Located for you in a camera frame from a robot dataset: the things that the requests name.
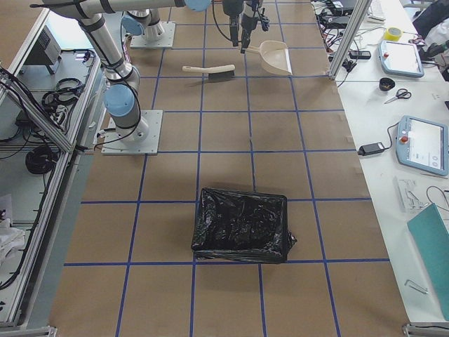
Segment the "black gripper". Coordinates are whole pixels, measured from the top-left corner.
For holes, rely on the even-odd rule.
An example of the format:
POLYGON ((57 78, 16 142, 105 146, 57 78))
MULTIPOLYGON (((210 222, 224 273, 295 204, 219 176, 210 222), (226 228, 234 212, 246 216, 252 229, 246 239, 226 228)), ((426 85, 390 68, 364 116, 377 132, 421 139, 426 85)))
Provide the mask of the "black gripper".
POLYGON ((244 1, 241 17, 241 53, 245 53, 249 47, 251 34, 258 23, 260 23, 263 32, 269 30, 269 18, 265 15, 263 0, 244 1))
POLYGON ((238 46, 240 14, 243 12, 242 0, 224 0, 223 12, 229 17, 229 33, 232 46, 238 46))

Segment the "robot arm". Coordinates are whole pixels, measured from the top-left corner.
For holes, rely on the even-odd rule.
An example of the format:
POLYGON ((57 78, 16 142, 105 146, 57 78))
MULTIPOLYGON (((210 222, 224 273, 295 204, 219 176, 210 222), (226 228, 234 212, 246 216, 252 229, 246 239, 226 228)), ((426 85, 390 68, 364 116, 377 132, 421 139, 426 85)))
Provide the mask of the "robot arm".
MULTIPOLYGON (((229 18, 229 33, 223 37, 244 53, 249 48, 250 37, 261 26, 269 30, 269 18, 264 14, 262 1, 222 1, 222 11, 229 18)), ((172 48, 175 23, 161 21, 159 11, 145 9, 126 11, 121 17, 123 36, 130 38, 130 47, 139 49, 172 48)))
POLYGON ((103 142, 103 145, 123 143, 143 145, 149 135, 149 123, 144 117, 138 100, 140 74, 128 62, 123 51, 115 43, 106 23, 104 14, 125 12, 137 24, 157 23, 148 20, 159 8, 187 7, 191 11, 202 12, 214 1, 41 1, 31 4, 31 8, 46 8, 64 18, 78 22, 96 53, 100 57, 104 74, 111 87, 103 96, 107 112, 115 123, 118 138, 103 142))

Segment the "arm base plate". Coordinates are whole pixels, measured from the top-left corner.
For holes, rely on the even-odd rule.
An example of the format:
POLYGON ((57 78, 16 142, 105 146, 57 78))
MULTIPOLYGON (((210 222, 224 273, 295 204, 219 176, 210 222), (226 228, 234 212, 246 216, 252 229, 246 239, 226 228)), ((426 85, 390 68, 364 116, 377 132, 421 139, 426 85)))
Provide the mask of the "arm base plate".
POLYGON ((176 24, 173 21, 159 21, 155 25, 147 26, 140 36, 133 36, 130 47, 133 49, 162 49, 172 48, 176 24))
POLYGON ((118 128, 108 132, 102 146, 101 153, 105 155, 132 155, 158 153, 161 125, 163 120, 162 110, 143 110, 138 127, 125 138, 133 129, 123 130, 118 128))

